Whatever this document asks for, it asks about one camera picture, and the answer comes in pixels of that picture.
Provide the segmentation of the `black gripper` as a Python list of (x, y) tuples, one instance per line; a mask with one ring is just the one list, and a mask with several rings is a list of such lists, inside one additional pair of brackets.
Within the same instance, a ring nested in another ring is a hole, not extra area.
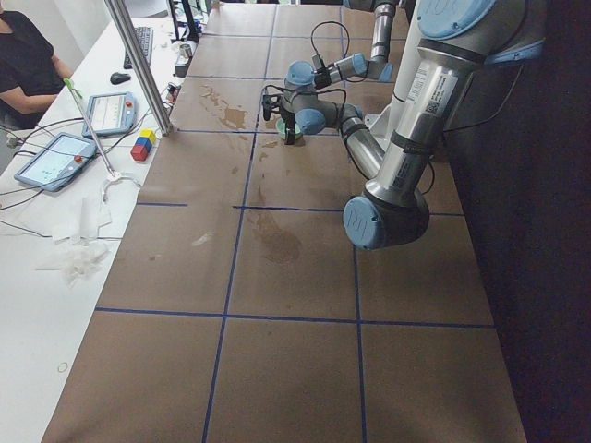
[(296, 117), (293, 112), (283, 111), (282, 119), (284, 122), (285, 144), (294, 145), (296, 141)]
[(323, 66), (314, 71), (314, 87), (324, 89), (332, 84), (331, 67)]

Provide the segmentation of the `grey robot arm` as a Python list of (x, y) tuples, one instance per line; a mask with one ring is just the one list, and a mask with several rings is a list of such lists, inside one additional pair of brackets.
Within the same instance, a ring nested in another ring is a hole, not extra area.
[(389, 62), (392, 25), (399, 1), (343, 1), (344, 7), (352, 10), (371, 12), (374, 14), (372, 45), (369, 58), (362, 53), (348, 55), (350, 34), (344, 29), (347, 45), (340, 60), (326, 64), (314, 43), (314, 34), (321, 25), (336, 24), (336, 21), (324, 21), (315, 26), (310, 33), (310, 43), (314, 50), (312, 62), (314, 66), (314, 86), (317, 90), (332, 84), (346, 81), (349, 78), (377, 80), (389, 82), (392, 78), (393, 66)]
[[(485, 66), (538, 57), (548, 5), (418, 1), (398, 67), (389, 61), (397, 3), (351, 1), (348, 7), (375, 16), (370, 54), (347, 54), (330, 64), (315, 56), (291, 64), (283, 91), (265, 99), (263, 109), (282, 117), (287, 143), (298, 134), (338, 130), (366, 178), (363, 194), (344, 207), (348, 238), (366, 250), (404, 245), (428, 228), (428, 204), (417, 185), (472, 76)], [(353, 77), (394, 84), (391, 103), (371, 124), (356, 106), (320, 98), (324, 88)]]

